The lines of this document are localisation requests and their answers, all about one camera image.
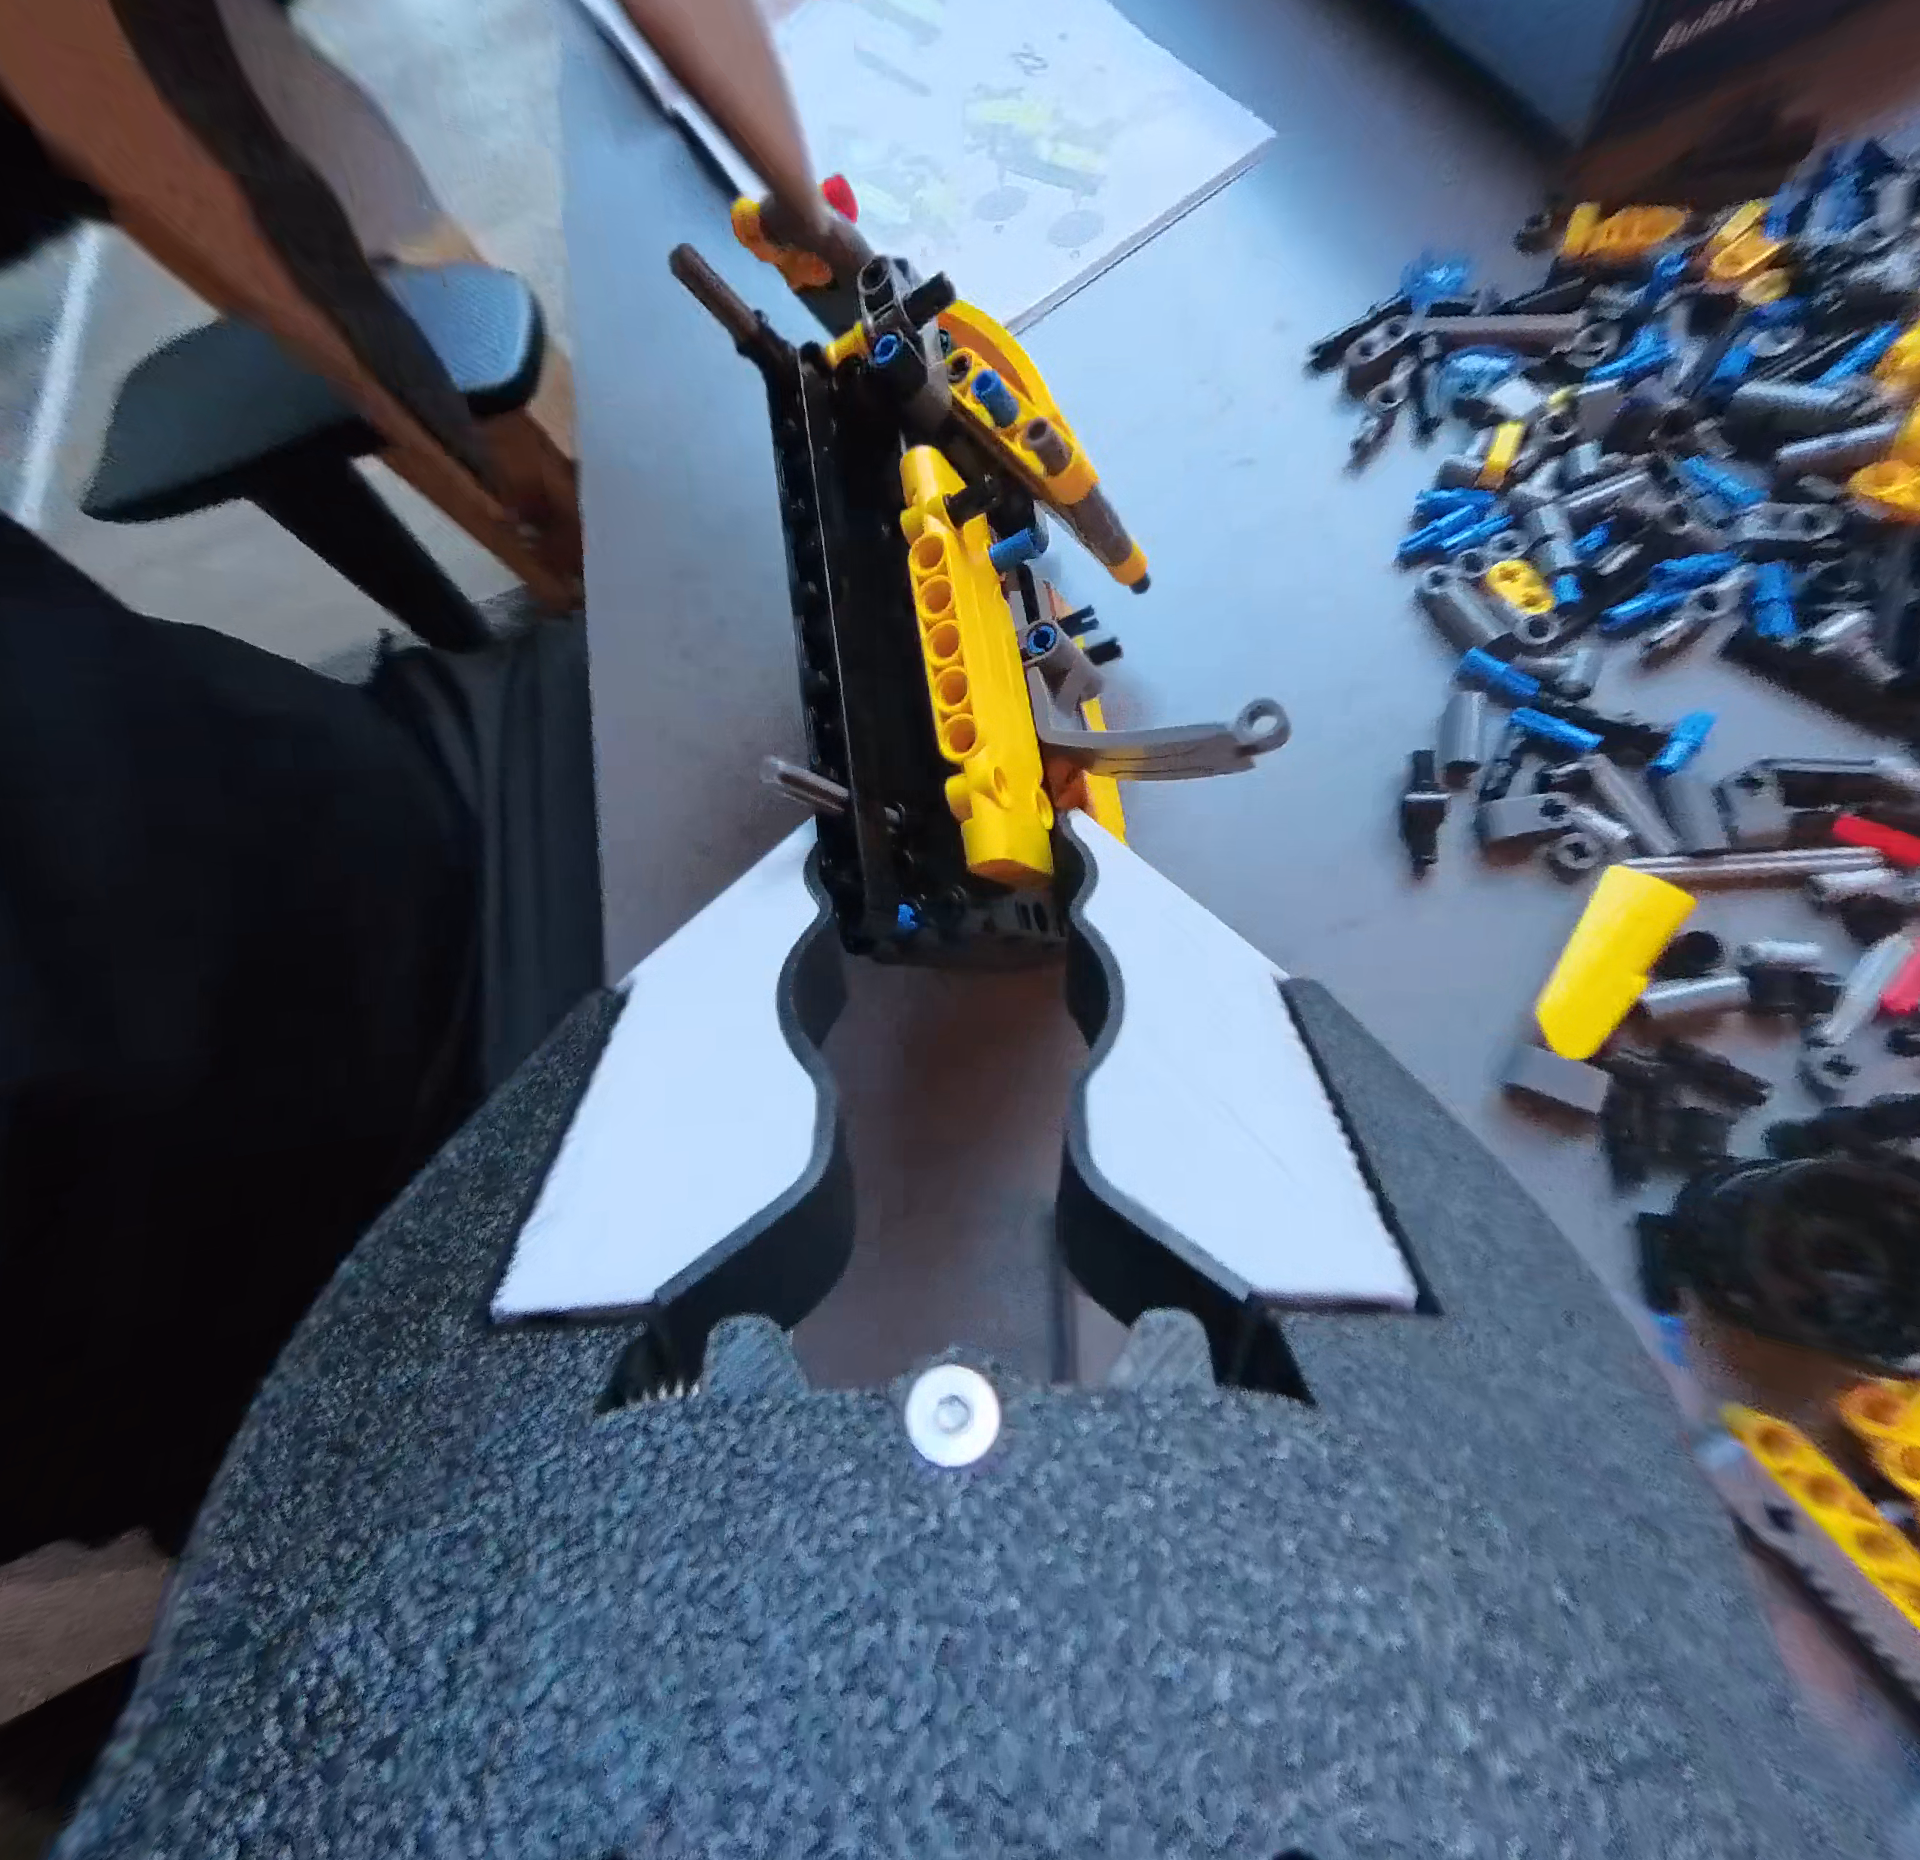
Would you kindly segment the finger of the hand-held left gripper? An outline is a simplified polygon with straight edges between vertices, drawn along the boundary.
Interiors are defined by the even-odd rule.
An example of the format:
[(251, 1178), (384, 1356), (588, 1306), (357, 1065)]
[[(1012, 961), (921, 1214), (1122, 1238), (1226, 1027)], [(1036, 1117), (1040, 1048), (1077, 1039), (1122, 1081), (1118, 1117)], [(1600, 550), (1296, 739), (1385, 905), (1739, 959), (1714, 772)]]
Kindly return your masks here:
[(821, 185), (803, 122), (759, 0), (618, 0), (669, 73), (761, 183), (771, 238), (854, 280), (875, 251)]
[(458, 407), (386, 263), (481, 263), (416, 145), (299, 0), (3, 0), (13, 115), (181, 288), (312, 368), (388, 464), (551, 613), (584, 605), (571, 371)]

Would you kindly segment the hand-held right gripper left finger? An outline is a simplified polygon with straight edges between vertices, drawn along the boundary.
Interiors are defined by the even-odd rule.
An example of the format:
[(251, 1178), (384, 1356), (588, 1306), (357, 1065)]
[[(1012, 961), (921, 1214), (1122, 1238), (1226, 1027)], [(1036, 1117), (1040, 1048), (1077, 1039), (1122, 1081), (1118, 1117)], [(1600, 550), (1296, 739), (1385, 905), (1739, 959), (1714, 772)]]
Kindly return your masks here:
[(846, 951), (812, 827), (615, 987), (615, 1016), (492, 1293), (494, 1330), (639, 1327), (689, 1383), (735, 1318), (784, 1331), (850, 1268), (856, 1194), (828, 1039)]

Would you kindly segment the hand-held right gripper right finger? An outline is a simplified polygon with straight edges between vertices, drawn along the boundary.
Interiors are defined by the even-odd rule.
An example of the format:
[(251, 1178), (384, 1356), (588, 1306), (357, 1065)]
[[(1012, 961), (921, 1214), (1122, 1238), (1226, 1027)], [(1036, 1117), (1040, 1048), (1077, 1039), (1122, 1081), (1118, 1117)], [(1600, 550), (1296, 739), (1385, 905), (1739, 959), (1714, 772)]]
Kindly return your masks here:
[(1283, 966), (1088, 817), (1059, 821), (1058, 867), (1086, 1044), (1058, 1193), (1076, 1284), (1124, 1327), (1191, 1315), (1220, 1384), (1301, 1384), (1289, 1315), (1417, 1313)]

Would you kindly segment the long black holed beam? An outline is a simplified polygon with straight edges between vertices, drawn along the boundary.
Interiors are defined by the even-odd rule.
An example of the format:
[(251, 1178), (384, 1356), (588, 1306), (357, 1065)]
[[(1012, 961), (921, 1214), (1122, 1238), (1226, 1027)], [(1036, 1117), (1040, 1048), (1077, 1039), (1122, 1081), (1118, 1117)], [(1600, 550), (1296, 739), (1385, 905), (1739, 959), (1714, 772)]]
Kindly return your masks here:
[(801, 766), (834, 783), (843, 806), (817, 809), (821, 871), (847, 951), (868, 948), (868, 871), (854, 817), (840, 643), (834, 621), (837, 577), (847, 508), (840, 493), (833, 390), (803, 347), (777, 344), (763, 370), (771, 404), (787, 600), (794, 625), (803, 717)]

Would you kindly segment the yellow toy vehicle model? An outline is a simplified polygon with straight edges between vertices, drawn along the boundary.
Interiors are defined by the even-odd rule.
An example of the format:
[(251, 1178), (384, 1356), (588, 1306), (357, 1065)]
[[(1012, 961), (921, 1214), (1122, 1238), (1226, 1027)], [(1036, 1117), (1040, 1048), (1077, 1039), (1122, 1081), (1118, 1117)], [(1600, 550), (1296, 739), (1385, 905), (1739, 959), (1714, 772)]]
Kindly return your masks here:
[[(847, 508), (834, 621), (868, 871), (868, 948), (840, 947), (876, 965), (1051, 958), (1067, 935), (1059, 821), (1124, 838), (1124, 783), (1247, 772), (1288, 741), (1288, 717), (1262, 697), (1229, 721), (1109, 728), (1104, 663), (1122, 650), (1096, 642), (1096, 615), (1068, 608), (1043, 559), (1064, 528), (1134, 594), (1148, 559), (1030, 352), (942, 272), (870, 245), (859, 279), (834, 280), (771, 238), (765, 200), (736, 197), (731, 221), (825, 327), (792, 343), (697, 247), (671, 255), (763, 393), (782, 343), (833, 390)], [(817, 809), (840, 808), (840, 790), (801, 762), (771, 777), (818, 842)]]

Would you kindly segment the grey desk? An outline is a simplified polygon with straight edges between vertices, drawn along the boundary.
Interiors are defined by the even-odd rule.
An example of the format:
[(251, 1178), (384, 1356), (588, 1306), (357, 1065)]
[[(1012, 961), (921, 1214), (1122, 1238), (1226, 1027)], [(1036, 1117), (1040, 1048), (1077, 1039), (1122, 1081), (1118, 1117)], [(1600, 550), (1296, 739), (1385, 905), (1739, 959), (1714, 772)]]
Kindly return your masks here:
[[(1643, 1325), (1631, 1205), (1596, 1145), (1503, 1101), (1525, 1009), (1576, 912), (1479, 864), (1458, 817), (1411, 880), (1395, 827), (1442, 647), (1387, 566), (1420, 462), (1348, 476), (1305, 344), (1420, 249), (1517, 279), (1533, 145), (1360, 0), (1113, 0), (1267, 120), (1254, 169), (1049, 313), (1030, 341), (1148, 547), (1118, 594), (1118, 703), (1204, 718), (1283, 698), (1262, 769), (1141, 790), (1139, 851), (1283, 966), (1327, 984), (1513, 1170)], [(564, 238), (588, 547), (606, 958), (624, 975), (800, 821), (761, 783), (794, 739), (782, 526), (759, 379), (669, 275), (680, 240), (791, 332), (680, 128), (563, 2)]]

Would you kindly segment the white instruction booklet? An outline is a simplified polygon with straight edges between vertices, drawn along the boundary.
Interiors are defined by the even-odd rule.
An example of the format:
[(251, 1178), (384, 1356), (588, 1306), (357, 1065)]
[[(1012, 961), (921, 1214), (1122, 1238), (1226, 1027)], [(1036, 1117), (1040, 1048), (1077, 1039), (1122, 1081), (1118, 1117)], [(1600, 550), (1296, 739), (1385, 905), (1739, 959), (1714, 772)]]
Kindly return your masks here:
[(761, 0), (868, 240), (1023, 333), (1275, 128), (1109, 0)]

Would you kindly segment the black office chair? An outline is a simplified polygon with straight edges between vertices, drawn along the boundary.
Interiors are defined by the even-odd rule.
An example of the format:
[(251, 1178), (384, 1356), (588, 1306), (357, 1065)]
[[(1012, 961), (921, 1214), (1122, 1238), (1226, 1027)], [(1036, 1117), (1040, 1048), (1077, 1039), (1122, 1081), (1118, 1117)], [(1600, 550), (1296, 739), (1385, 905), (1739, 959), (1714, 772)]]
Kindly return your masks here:
[[(487, 263), (395, 263), (384, 280), (475, 421), (534, 400), (547, 330), (522, 279)], [(380, 452), (331, 382), (265, 332), (219, 319), (127, 373), (81, 506), (144, 526), (249, 505), (430, 647), (487, 647), (481, 610), (357, 468)]]

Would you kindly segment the yellow curved panel piece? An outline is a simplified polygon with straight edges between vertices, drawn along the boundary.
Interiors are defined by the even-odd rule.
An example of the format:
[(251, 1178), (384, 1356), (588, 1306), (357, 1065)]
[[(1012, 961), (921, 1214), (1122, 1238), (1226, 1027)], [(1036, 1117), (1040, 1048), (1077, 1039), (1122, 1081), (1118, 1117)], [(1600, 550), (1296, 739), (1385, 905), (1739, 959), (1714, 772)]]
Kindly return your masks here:
[(1547, 1051), (1576, 1062), (1598, 1055), (1692, 913), (1692, 891), (1627, 864), (1609, 867), (1533, 1002)]

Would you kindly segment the person's dark clothing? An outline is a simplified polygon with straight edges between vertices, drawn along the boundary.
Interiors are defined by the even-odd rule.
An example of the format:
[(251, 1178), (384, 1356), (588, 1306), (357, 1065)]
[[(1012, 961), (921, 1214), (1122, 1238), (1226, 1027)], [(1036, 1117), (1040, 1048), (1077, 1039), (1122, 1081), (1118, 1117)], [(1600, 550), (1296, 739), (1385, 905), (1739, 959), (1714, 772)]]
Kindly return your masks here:
[(177, 1551), (332, 1271), (604, 965), (581, 616), (344, 678), (4, 518), (3, 1560)]

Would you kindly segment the black wheel rim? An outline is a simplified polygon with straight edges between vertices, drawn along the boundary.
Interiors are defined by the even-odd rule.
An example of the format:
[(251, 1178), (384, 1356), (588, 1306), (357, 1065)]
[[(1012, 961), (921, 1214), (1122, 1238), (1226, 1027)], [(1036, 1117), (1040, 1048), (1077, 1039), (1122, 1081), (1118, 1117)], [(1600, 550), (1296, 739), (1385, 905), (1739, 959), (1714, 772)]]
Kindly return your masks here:
[(1724, 1160), (1637, 1219), (1648, 1303), (1917, 1375), (1918, 1178), (1897, 1154)]

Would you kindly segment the pile of yellow beams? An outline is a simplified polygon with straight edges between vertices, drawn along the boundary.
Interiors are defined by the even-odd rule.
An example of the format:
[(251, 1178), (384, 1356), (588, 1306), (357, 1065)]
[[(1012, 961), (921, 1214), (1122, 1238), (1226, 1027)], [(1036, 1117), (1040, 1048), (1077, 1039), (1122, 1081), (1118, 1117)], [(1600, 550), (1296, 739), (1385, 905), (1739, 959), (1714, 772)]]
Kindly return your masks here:
[(1849, 1627), (1898, 1659), (1917, 1654), (1918, 1553), (1906, 1529), (1809, 1434), (1729, 1403), (1700, 1448), (1751, 1538), (1794, 1565)]

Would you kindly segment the pile of small building pieces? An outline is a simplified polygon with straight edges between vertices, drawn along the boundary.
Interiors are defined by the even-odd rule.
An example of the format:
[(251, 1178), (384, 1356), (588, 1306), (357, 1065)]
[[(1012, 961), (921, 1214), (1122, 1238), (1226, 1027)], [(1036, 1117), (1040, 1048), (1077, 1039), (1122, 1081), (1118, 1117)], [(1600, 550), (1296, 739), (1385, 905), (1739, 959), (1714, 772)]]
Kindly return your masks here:
[(1503, 1090), (1598, 1124), (1610, 1175), (1737, 1153), (1769, 1081), (1692, 1038), (1787, 1034), (1813, 1112), (1761, 1148), (1917, 1163), (1917, 143), (1777, 170), (1763, 138), (1650, 200), (1550, 197), (1523, 291), (1420, 257), (1305, 373), (1431, 462), (1395, 547), (1451, 661), (1398, 790), (1411, 883), (1451, 845), (1578, 888), (1614, 864), (1785, 891), (1826, 935), (1675, 935), (1587, 1062)]

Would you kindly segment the blue cardboard kit box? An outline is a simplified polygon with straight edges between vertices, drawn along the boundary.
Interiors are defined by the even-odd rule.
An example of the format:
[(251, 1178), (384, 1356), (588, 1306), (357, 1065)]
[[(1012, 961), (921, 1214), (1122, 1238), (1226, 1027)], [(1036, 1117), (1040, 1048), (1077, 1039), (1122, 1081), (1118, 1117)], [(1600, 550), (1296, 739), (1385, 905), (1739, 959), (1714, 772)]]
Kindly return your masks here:
[(1563, 143), (1652, 120), (1884, 0), (1395, 0)]

